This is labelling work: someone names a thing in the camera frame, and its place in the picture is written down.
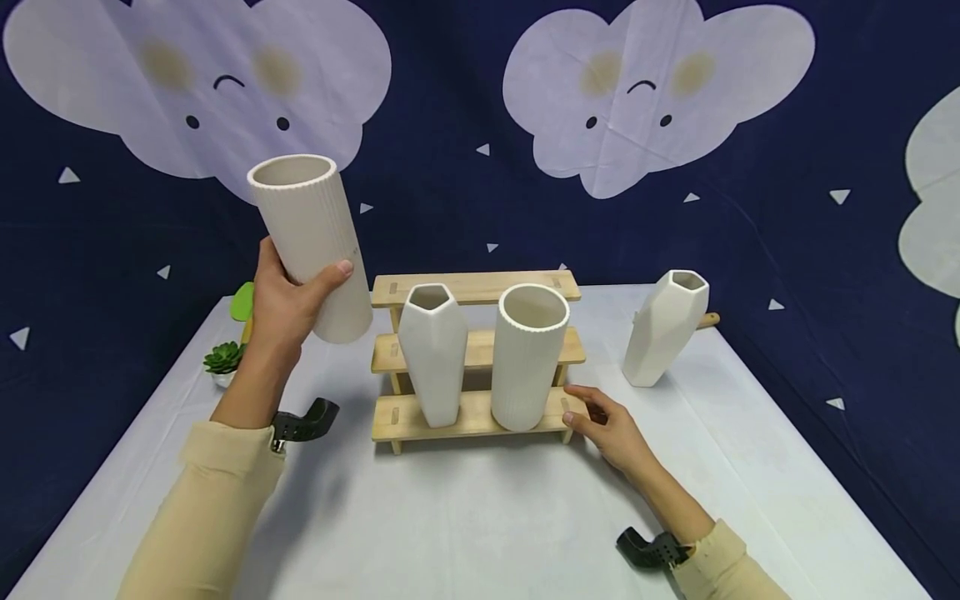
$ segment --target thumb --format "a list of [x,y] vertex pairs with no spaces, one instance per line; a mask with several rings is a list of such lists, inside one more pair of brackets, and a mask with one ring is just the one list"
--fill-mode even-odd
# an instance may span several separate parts
[[344,259],[326,265],[322,271],[310,279],[305,287],[309,291],[311,303],[317,308],[324,303],[326,297],[344,284],[353,275],[353,263]]
[[590,417],[579,413],[564,413],[564,423],[566,423],[567,427],[594,443],[597,441],[597,436],[603,432],[603,425],[598,425],[590,420]]

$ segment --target white tablecloth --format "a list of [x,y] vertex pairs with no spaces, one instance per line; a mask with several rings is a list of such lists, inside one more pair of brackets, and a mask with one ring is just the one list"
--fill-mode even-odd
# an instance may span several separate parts
[[[571,304],[588,361],[575,383],[627,405],[660,457],[795,599],[928,597],[890,546],[764,392],[716,329],[697,332],[654,388],[617,366],[650,286],[583,288]],[[176,479],[190,424],[220,394],[201,365],[239,337],[229,299],[210,313],[173,369],[44,546],[11,598],[113,597],[131,554]],[[493,307],[470,307],[492,327]],[[257,525],[235,596],[305,600],[659,599],[662,574],[632,571],[614,548],[633,525],[660,528],[639,496],[575,436],[549,434],[371,442],[376,311],[348,346],[311,336],[281,410],[315,396],[342,407],[329,435],[291,444],[287,470]]]

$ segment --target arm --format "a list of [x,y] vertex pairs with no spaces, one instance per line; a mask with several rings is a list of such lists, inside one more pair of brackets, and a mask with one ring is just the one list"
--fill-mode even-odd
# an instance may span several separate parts
[[300,346],[326,297],[352,273],[342,261],[290,283],[270,238],[260,245],[256,330],[210,422],[183,448],[183,473],[133,555],[121,600],[229,598],[247,543],[283,471],[271,426]]
[[587,404],[589,419],[566,413],[564,422],[589,438],[643,494],[660,524],[690,558],[674,570],[687,600],[781,600],[787,595],[747,555],[743,541],[723,521],[714,522],[700,503],[660,464],[627,409],[596,388],[569,385],[568,394]]

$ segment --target green object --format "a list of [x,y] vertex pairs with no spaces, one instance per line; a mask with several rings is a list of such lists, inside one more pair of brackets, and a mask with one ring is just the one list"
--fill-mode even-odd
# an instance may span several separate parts
[[253,282],[240,286],[230,303],[230,316],[234,321],[246,321],[253,314]]
[[246,347],[246,344],[237,346],[236,342],[227,342],[213,347],[213,350],[204,357],[206,371],[217,375],[236,371]]

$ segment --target small potted plant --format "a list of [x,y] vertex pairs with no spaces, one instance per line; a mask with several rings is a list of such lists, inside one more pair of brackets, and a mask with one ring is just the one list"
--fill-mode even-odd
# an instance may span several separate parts
[[240,365],[240,359],[243,358],[243,351],[246,344],[237,345],[236,342],[226,342],[220,346],[213,347],[213,350],[204,357],[204,366],[206,371],[213,377],[213,382],[222,388],[226,388],[233,381],[233,374],[236,373]]

